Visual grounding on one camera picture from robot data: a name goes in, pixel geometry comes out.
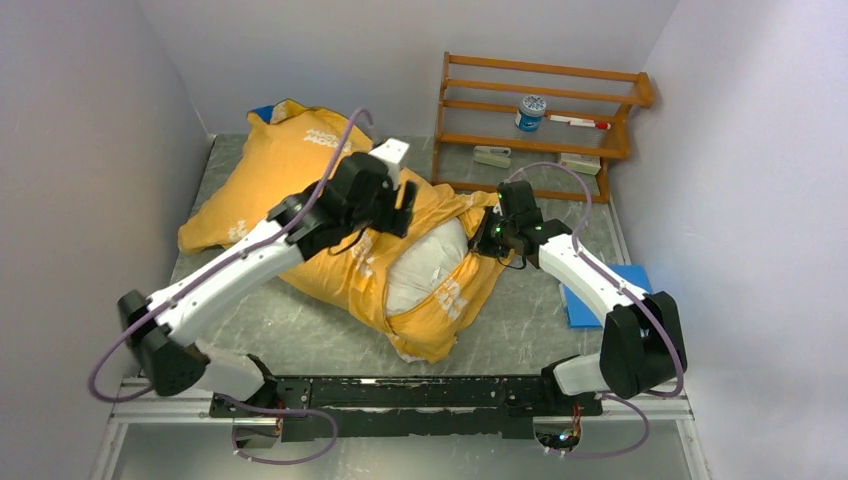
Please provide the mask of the blue and orange pillowcase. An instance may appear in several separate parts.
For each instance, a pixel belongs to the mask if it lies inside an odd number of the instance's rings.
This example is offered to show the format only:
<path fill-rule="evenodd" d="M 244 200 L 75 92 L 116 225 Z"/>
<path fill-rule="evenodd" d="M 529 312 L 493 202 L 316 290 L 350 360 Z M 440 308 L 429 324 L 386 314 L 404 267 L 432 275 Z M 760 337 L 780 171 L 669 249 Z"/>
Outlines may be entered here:
<path fill-rule="evenodd" d="M 329 181 L 333 156 L 346 159 L 372 147 L 343 115 L 292 100 L 256 108 L 247 119 L 241 160 L 178 231 L 183 253 L 236 244 L 285 198 Z M 501 261 L 468 247 L 496 196 L 459 194 L 409 169 L 400 178 L 417 188 L 404 237 L 346 227 L 313 205 L 308 218 L 319 227 L 310 241 L 320 249 L 282 279 L 383 333 L 403 360 L 435 363 L 448 356 L 504 271 Z"/>

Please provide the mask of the white pillow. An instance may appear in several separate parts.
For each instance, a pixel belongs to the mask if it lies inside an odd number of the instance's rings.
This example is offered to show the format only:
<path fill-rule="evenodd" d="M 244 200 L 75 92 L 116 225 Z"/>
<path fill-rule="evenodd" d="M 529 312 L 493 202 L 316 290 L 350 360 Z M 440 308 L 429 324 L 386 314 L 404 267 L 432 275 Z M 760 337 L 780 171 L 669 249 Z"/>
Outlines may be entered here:
<path fill-rule="evenodd" d="M 411 311 L 434 293 L 468 254 L 467 242 L 463 225 L 453 218 L 406 249 L 388 269 L 386 316 Z"/>

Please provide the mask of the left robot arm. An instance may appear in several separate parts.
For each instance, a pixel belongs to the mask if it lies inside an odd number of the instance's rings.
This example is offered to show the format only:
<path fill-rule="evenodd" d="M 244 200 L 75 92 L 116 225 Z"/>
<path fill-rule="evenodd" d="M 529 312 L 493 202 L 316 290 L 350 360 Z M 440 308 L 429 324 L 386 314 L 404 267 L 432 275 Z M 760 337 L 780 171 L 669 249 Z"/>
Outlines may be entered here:
<path fill-rule="evenodd" d="M 235 398 L 249 414 L 273 409 L 277 388 L 255 357 L 203 346 L 200 336 L 231 304 L 271 278 L 367 229 L 406 236 L 417 187 L 402 182 L 408 143 L 384 141 L 341 160 L 331 178 L 286 197 L 235 245 L 183 280 L 119 306 L 129 345 L 152 390 L 170 397 L 196 387 Z"/>

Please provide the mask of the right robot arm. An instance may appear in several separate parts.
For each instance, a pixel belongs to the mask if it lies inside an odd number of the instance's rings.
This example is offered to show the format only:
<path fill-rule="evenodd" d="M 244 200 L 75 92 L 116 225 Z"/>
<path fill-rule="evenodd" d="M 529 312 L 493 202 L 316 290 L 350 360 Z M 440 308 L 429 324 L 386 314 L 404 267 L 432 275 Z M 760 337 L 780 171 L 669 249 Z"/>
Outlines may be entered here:
<path fill-rule="evenodd" d="M 678 394 L 687 369 L 676 301 L 665 291 L 648 292 L 603 264 L 560 220 L 546 220 L 526 181 L 504 182 L 497 204 L 469 242 L 482 256 L 520 258 L 555 278 L 589 308 L 602 327 L 599 350 L 556 361 L 543 371 L 551 379 L 539 391 L 542 406 L 562 414 L 578 395 L 611 393 L 622 399 L 650 393 L 674 380 Z"/>

